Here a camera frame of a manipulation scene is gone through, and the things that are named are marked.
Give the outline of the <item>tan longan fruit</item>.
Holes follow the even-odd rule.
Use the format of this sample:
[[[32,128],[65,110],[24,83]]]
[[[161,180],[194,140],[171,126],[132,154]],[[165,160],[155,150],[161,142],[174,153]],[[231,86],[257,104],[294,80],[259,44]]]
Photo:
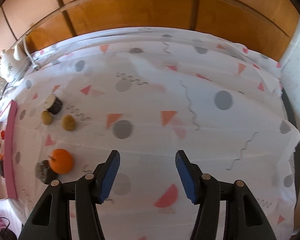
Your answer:
[[[63,116],[62,128],[66,131],[74,131],[76,128],[76,120],[71,115]]]
[[[46,126],[49,126],[53,122],[53,117],[49,111],[42,111],[41,119]]]

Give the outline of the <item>round sugarcane piece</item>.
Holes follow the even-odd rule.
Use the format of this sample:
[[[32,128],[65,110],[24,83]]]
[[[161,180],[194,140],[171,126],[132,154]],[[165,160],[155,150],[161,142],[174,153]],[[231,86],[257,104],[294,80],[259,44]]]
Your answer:
[[[58,114],[62,109],[62,101],[55,95],[50,94],[44,103],[44,108],[53,115]]]

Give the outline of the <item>orange tangerine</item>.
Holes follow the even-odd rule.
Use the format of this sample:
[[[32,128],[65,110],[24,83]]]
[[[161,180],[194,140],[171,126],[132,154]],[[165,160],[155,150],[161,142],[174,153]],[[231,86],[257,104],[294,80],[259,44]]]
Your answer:
[[[49,165],[57,174],[67,174],[74,167],[74,159],[67,150],[58,148],[49,155]]]

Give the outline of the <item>pink shallow tray box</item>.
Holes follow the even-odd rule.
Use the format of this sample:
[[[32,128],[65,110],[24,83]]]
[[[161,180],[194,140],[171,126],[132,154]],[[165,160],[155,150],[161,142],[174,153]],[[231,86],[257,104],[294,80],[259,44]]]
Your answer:
[[[4,178],[0,176],[0,200],[17,199],[17,190],[15,188],[15,179],[13,172],[13,131],[14,121],[17,113],[17,103],[10,101],[4,110],[0,113],[0,131],[5,130],[5,139],[1,140],[0,154],[4,155]]]

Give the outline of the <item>white ceramic electric kettle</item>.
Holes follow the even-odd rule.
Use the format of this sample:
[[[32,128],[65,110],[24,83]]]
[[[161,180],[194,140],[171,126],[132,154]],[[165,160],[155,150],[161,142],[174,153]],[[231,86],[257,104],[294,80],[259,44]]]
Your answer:
[[[14,83],[25,71],[27,56],[18,44],[11,49],[2,50],[0,54],[0,76],[7,83]]]

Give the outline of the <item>small red tomato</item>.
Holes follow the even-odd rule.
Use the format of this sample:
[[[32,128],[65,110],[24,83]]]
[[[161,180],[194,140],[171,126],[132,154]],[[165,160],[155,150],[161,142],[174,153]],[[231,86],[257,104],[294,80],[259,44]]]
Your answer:
[[[0,131],[0,139],[4,140],[5,139],[5,130]]]

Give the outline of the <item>white patterned tablecloth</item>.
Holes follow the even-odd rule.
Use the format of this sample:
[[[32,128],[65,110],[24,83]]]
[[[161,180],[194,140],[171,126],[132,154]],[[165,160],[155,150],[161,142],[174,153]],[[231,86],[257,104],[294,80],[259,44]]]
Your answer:
[[[294,228],[292,154],[300,133],[287,120],[281,66],[245,46],[168,28],[101,31],[34,54],[40,65],[0,101],[16,101],[13,167],[25,223],[45,185],[35,166],[57,148],[80,178],[112,150],[121,165],[98,213],[107,239],[189,239],[197,207],[174,163],[177,150],[220,181],[245,181],[277,239]],[[43,124],[50,94],[63,103]],[[74,131],[62,117],[76,120]]]

